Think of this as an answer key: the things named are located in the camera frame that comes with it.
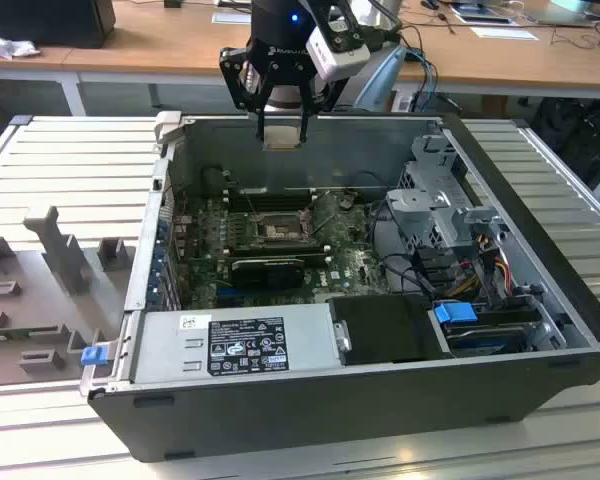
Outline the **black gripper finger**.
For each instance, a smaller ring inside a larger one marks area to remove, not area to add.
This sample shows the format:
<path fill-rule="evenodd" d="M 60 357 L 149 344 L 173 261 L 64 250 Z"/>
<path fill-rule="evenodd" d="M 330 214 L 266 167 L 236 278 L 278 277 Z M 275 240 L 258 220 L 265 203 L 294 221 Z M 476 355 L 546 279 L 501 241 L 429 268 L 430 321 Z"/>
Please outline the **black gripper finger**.
<path fill-rule="evenodd" d="M 256 116 L 256 137 L 263 139 L 265 107 L 274 87 L 269 72 L 255 69 L 251 47 L 223 48 L 219 66 L 235 107 Z"/>
<path fill-rule="evenodd" d="M 312 80 L 303 79 L 299 83 L 299 92 L 302 110 L 299 139 L 304 143 L 307 140 L 309 118 L 319 113 L 330 112 L 336 105 L 340 97 L 340 81 L 327 83 L 315 97 Z"/>

